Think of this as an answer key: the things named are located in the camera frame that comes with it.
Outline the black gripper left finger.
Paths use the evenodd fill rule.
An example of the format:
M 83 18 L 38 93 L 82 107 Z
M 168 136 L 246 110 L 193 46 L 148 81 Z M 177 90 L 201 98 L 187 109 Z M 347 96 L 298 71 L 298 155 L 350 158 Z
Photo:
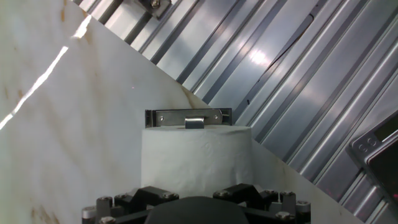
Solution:
M 152 208 L 179 199 L 179 194 L 157 187 L 143 187 L 113 197 L 102 196 L 81 210 L 82 224 L 142 224 Z

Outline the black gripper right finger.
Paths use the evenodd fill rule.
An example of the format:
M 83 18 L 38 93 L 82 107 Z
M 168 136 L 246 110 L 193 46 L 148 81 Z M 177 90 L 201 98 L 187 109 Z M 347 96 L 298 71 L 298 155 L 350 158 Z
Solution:
M 238 184 L 213 193 L 213 199 L 232 202 L 255 224 L 311 224 L 311 203 L 297 200 L 292 191 L 262 190 L 257 185 Z

